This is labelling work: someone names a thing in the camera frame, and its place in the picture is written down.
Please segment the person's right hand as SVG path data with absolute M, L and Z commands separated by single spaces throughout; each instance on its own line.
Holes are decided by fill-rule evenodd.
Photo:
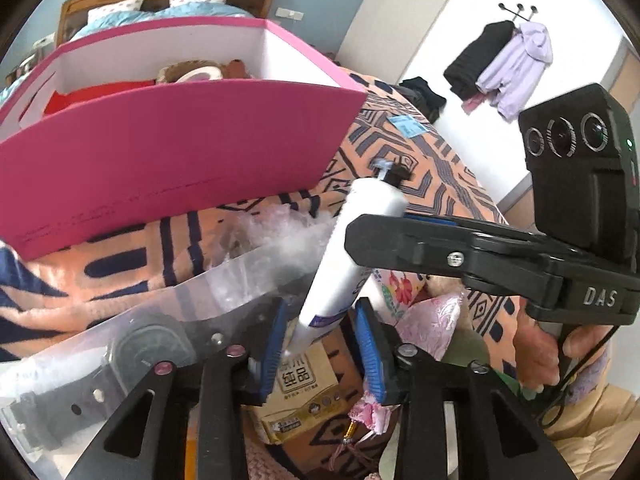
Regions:
M 571 360 L 581 360 L 612 330 L 612 326 L 579 326 L 570 332 L 559 349 L 558 341 L 527 315 L 526 304 L 522 298 L 516 317 L 518 329 L 513 338 L 516 377 L 523 388 L 540 393 L 545 386 L 556 386 L 560 382 L 560 354 Z

